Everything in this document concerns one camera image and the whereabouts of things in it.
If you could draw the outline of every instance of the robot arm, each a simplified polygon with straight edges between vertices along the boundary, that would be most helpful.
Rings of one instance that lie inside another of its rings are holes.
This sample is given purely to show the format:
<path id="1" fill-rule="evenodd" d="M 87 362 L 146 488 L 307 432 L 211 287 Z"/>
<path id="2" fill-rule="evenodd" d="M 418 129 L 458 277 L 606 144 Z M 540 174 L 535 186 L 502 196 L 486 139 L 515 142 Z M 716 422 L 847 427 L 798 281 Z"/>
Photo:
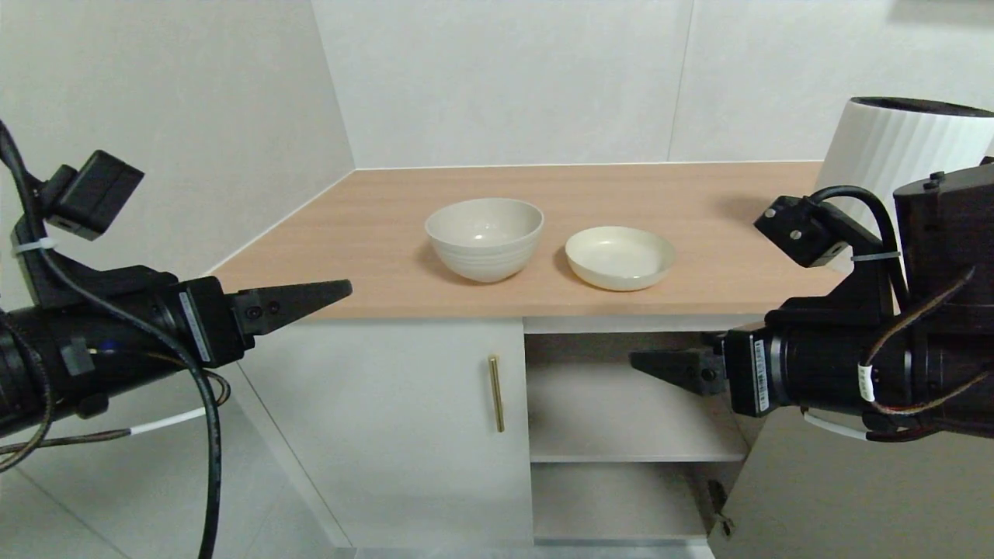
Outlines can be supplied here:
<path id="1" fill-rule="evenodd" d="M 112 396 L 187 369 L 204 407 L 157 423 L 206 417 L 208 490 L 200 557 L 210 558 L 221 502 L 221 420 L 208 382 L 213 373 L 205 369 L 240 359 L 254 347 L 255 336 L 348 296 L 352 285 L 342 279 L 225 294 L 217 278 L 178 281 L 143 266 L 90 269 L 54 250 L 46 223 L 98 238 L 137 187 L 141 171 L 98 151 L 79 172 L 64 165 L 42 182 L 25 168 L 2 122 L 0 160 L 24 208 L 14 246 L 34 303 L 0 310 L 0 437 L 39 426 L 27 443 L 0 449 L 0 472 L 43 446 L 133 434 L 138 428 L 45 440 L 52 422 L 102 413 Z"/>
<path id="2" fill-rule="evenodd" d="M 869 204 L 883 239 L 825 201 L 835 196 Z M 727 380 L 739 414 L 799 406 L 805 417 L 809 408 L 859 416 L 869 441 L 938 431 L 994 438 L 994 387 L 985 382 L 994 371 L 994 165 L 933 173 L 895 201 L 908 287 L 873 194 L 781 196 L 756 228 L 806 268 L 851 246 L 853 271 L 825 296 L 789 299 L 763 324 L 709 336 L 710 348 L 637 351 L 631 365 L 702 395 Z"/>

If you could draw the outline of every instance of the countertop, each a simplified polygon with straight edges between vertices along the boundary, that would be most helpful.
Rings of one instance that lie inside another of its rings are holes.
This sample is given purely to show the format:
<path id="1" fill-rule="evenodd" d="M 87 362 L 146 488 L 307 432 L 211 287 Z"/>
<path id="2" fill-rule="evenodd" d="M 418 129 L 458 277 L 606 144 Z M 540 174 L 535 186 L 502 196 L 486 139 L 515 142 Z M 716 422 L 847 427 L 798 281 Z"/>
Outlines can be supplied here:
<path id="1" fill-rule="evenodd" d="M 228 292 L 348 279 L 354 293 L 318 318 L 762 314 L 842 278 L 794 264 L 751 225 L 777 196 L 810 193 L 819 162 L 680 163 L 356 171 L 216 271 Z M 450 272 L 424 220 L 480 197 L 527 200 L 546 214 L 540 247 L 492 284 Z M 591 287 L 563 251 L 582 229 L 624 225 L 676 247 L 649 289 Z"/>

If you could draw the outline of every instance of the white label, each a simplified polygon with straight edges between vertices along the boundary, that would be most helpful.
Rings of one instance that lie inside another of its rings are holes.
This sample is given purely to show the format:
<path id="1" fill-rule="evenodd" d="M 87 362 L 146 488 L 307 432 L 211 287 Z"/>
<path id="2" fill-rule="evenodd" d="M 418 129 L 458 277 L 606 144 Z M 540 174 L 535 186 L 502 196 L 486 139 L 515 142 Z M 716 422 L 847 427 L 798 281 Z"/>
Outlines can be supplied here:
<path id="1" fill-rule="evenodd" d="M 190 296 L 184 291 L 180 291 L 179 294 L 183 312 L 187 315 L 187 324 L 190 325 L 190 333 L 193 334 L 193 341 L 197 344 L 201 360 L 206 363 L 211 360 L 211 355 L 207 352 L 207 343 L 204 342 L 204 333 L 200 331 L 200 321 L 197 320 L 197 314 L 193 311 L 193 303 L 190 302 Z"/>
<path id="2" fill-rule="evenodd" d="M 766 386 L 766 348 L 762 340 L 752 343 L 752 361 L 755 364 L 755 391 L 759 397 L 759 410 L 769 408 L 769 388 Z"/>

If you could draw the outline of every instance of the white wall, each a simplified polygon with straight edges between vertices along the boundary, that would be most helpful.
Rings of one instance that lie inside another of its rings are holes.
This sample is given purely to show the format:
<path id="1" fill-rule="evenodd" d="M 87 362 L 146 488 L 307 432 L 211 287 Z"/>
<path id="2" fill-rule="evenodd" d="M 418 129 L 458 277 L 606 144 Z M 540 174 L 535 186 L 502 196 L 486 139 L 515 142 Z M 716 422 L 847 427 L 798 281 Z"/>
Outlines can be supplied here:
<path id="1" fill-rule="evenodd" d="M 4 0 L 0 75 L 0 117 L 35 174 L 82 165 L 98 148 L 146 172 L 103 238 L 58 235 L 65 254 L 96 268 L 145 264 L 200 275 L 354 168 L 309 2 Z M 6 236 L 20 212 L 8 175 L 0 177 Z M 2 304 L 22 306 L 16 264 L 8 246 L 0 252 Z M 199 405 L 183 373 L 53 433 L 129 426 Z M 222 420 L 217 557 L 329 554 L 322 526 L 236 402 Z M 0 556 L 113 555 L 84 545 L 94 538 L 130 559 L 194 556 L 203 431 L 198 421 L 36 453 L 3 482 L 30 480 L 38 491 L 17 500 L 0 487 Z M 46 512 L 53 506 L 64 514 Z M 60 551 L 84 529 L 92 537 Z"/>
<path id="2" fill-rule="evenodd" d="M 822 159 L 853 95 L 994 107 L 994 2 L 313 1 L 359 168 Z"/>

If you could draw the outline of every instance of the gold handle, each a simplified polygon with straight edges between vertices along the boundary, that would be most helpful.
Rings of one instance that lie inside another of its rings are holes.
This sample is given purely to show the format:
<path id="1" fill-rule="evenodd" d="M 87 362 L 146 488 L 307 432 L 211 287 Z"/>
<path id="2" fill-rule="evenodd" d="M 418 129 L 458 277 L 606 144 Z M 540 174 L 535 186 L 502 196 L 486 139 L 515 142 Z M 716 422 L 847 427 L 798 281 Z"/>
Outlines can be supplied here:
<path id="1" fill-rule="evenodd" d="M 504 433 L 504 401 L 500 397 L 500 372 L 497 356 L 490 356 L 490 388 L 494 393 L 494 411 L 497 413 L 497 433 Z"/>

